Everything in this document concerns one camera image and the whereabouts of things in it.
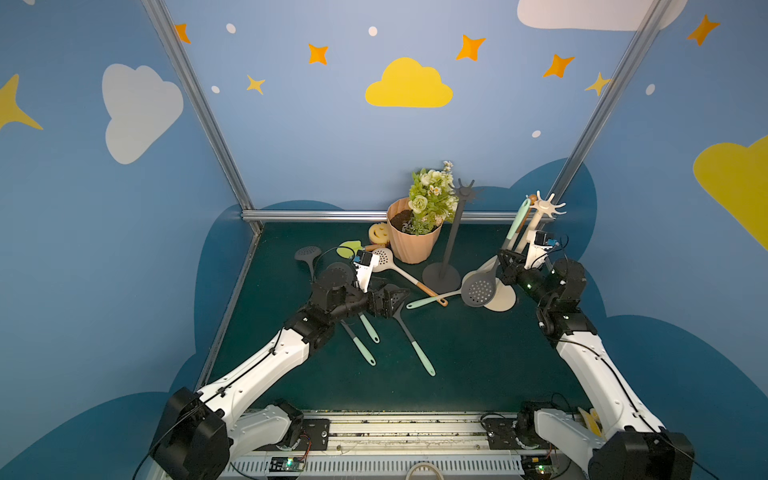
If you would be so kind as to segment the cream skimmer mint handle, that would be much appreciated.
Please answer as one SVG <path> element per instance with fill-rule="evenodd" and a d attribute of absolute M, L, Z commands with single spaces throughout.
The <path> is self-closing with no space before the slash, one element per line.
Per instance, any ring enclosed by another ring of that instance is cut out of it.
<path fill-rule="evenodd" d="M 406 305 L 406 308 L 408 310 L 413 310 L 413 309 L 421 308 L 421 307 L 426 306 L 426 305 L 431 304 L 431 303 L 438 303 L 441 306 L 447 306 L 448 305 L 447 299 L 449 297 L 452 297 L 452 296 L 455 296 L 455 295 L 459 295 L 460 293 L 461 293 L 460 290 L 454 290 L 454 291 L 447 292 L 447 293 L 444 293 L 444 294 L 440 294 L 440 295 L 437 295 L 437 296 L 425 297 L 425 298 L 422 298 L 422 299 L 419 299 L 419 300 L 412 301 L 412 302 L 408 303 Z"/>

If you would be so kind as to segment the cream skimmer wood handle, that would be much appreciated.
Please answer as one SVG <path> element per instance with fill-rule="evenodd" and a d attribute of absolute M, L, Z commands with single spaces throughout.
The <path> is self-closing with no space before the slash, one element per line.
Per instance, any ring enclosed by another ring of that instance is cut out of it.
<path fill-rule="evenodd" d="M 522 268 L 526 265 L 528 224 L 533 219 L 536 202 L 535 195 L 529 195 L 523 201 L 502 244 L 502 253 L 488 259 L 477 269 L 478 272 L 492 272 L 496 277 L 504 278 L 512 268 Z"/>

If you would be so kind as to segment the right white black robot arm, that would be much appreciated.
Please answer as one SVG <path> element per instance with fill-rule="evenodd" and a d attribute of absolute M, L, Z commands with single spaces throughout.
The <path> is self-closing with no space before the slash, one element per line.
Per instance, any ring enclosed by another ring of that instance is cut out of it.
<path fill-rule="evenodd" d="M 579 307 L 587 286 L 584 267 L 570 258 L 526 265 L 502 250 L 500 277 L 536 303 L 539 328 L 576 376 L 598 415 L 593 432 L 570 413 L 525 410 L 519 431 L 557 447 L 588 479 L 689 479 L 695 463 L 688 438 L 668 430 L 632 390 L 610 359 L 597 328 Z"/>

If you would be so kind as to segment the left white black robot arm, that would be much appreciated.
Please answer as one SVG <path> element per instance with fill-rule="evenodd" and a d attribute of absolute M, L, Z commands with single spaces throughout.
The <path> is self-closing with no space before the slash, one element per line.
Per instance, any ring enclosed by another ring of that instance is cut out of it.
<path fill-rule="evenodd" d="M 266 445 L 295 443 L 301 411 L 286 402 L 265 407 L 239 425 L 242 414 L 289 371 L 333 336 L 338 322 L 361 313 L 392 318 L 409 289 L 382 279 L 362 288 L 338 269 L 311 285 L 308 302 L 257 353 L 220 379 L 167 401 L 151 446 L 153 459 L 173 479 L 216 479 L 228 464 Z"/>

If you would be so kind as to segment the cream utensil rack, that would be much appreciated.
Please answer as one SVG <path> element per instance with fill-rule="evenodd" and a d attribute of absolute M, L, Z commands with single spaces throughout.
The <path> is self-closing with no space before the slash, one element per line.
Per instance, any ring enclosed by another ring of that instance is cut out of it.
<path fill-rule="evenodd" d="M 535 239 L 537 227 L 544 216 L 553 219 L 555 215 L 562 215 L 564 211 L 559 208 L 564 203 L 554 204 L 554 193 L 548 198 L 542 198 L 541 192 L 528 196 L 516 213 L 515 220 L 508 231 L 502 244 L 505 250 L 514 250 L 515 253 L 523 253 L 525 248 Z M 485 305 L 486 309 L 494 312 L 504 312 L 513 308 L 517 301 L 514 288 L 505 285 L 500 279 L 496 279 L 496 291 L 493 298 Z"/>

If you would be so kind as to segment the dark grey utensil rack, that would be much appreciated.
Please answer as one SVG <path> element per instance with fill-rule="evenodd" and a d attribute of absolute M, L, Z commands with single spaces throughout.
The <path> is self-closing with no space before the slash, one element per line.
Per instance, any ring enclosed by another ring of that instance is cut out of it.
<path fill-rule="evenodd" d="M 472 202 L 476 198 L 477 193 L 481 191 L 481 188 L 475 188 L 474 184 L 474 180 L 468 185 L 463 185 L 462 180 L 458 180 L 458 188 L 455 190 L 455 194 L 459 201 L 442 261 L 431 263 L 422 272 L 422 282 L 438 294 L 455 290 L 461 285 L 459 272 L 450 264 L 450 260 L 466 203 Z"/>

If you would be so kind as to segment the all grey slotted skimmer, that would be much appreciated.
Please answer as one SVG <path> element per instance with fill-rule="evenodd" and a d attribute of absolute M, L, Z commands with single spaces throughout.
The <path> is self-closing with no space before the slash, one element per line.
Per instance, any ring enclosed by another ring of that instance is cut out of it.
<path fill-rule="evenodd" d="M 315 279 L 315 263 L 321 253 L 322 251 L 318 246 L 305 246 L 298 249 L 294 254 L 296 261 L 304 262 L 308 266 L 311 282 Z"/>

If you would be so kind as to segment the pink ribbed flower pot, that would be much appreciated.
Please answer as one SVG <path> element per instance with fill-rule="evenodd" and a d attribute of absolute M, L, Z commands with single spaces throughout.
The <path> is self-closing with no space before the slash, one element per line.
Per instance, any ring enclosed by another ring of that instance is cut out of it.
<path fill-rule="evenodd" d="M 408 209 L 408 199 L 402 198 L 392 203 L 387 212 L 386 220 L 390 230 L 390 245 L 395 257 L 406 264 L 418 264 L 428 259 L 436 244 L 442 227 L 439 226 L 429 234 L 411 235 L 396 228 L 394 218 Z"/>

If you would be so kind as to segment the green small spatula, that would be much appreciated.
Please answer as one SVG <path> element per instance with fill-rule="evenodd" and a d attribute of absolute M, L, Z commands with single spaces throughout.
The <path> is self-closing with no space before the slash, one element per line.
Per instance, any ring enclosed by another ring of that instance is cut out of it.
<path fill-rule="evenodd" d="M 339 257 L 344 259 L 352 259 L 359 250 L 373 252 L 378 248 L 384 248 L 384 245 L 381 245 L 381 244 L 363 245 L 362 242 L 359 240 L 348 240 L 348 241 L 342 242 L 336 248 L 336 254 Z"/>

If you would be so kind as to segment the yellow smiley sponge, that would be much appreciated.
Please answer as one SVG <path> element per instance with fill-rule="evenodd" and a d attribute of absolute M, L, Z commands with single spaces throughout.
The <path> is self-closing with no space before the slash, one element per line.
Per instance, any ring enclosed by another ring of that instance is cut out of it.
<path fill-rule="evenodd" d="M 375 223 L 368 230 L 372 244 L 386 247 L 390 243 L 390 229 L 386 222 Z"/>

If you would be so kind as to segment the green white artificial flowers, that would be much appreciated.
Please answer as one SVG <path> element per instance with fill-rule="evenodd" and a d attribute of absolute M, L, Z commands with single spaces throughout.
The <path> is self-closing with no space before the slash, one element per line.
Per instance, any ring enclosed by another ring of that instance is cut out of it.
<path fill-rule="evenodd" d="M 411 216 L 404 224 L 410 235 L 427 235 L 445 222 L 452 223 L 458 208 L 453 177 L 453 163 L 445 160 L 441 170 L 422 168 L 411 174 L 408 193 Z"/>

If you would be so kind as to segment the yellow blue work glove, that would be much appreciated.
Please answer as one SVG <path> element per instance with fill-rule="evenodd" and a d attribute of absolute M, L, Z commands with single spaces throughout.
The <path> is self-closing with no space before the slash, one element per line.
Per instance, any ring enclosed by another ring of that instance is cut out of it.
<path fill-rule="evenodd" d="M 586 428 L 594 435 L 603 438 L 603 431 L 601 428 L 601 422 L 599 415 L 597 414 L 596 410 L 594 408 L 591 408 L 589 411 L 582 409 L 581 407 L 578 408 L 578 412 L 581 415 Z"/>

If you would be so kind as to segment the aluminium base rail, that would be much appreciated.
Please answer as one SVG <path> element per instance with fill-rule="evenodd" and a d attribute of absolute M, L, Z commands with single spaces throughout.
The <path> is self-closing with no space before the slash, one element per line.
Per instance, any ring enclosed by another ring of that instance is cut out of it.
<path fill-rule="evenodd" d="M 553 448 L 555 452 L 563 454 L 557 447 L 546 443 L 533 434 L 519 431 L 519 425 L 525 421 L 523 417 L 525 410 L 510 419 L 517 421 L 516 430 L 519 434 L 539 442 L 540 448 L 509 451 L 523 456 Z M 238 420 L 239 425 L 245 425 L 249 418 L 257 412 L 242 415 Z M 466 414 L 385 415 L 369 422 L 363 421 L 359 416 L 351 416 L 347 419 L 330 420 L 330 429 L 339 434 L 341 439 L 351 441 L 353 448 L 362 452 L 376 452 L 378 455 L 383 455 L 385 452 L 395 454 L 406 451 L 454 451 L 459 453 L 473 445 L 480 444 L 481 441 L 487 441 L 486 433 L 480 425 L 480 418 L 490 415 L 497 414 L 483 414 L 476 419 L 470 419 Z"/>

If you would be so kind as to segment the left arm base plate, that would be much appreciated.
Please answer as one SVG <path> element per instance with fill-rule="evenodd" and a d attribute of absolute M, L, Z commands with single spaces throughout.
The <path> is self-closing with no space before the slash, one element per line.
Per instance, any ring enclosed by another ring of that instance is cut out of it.
<path fill-rule="evenodd" d="M 330 420 L 326 418 L 293 421 L 278 446 L 293 451 L 325 451 L 328 448 L 330 425 Z"/>

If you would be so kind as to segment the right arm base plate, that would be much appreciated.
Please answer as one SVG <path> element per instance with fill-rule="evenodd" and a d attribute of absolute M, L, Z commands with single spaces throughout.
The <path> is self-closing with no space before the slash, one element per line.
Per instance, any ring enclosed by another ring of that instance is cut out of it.
<path fill-rule="evenodd" d="M 491 450 L 535 450 L 540 443 L 519 434 L 517 421 L 500 415 L 483 416 L 480 425 L 486 433 Z"/>

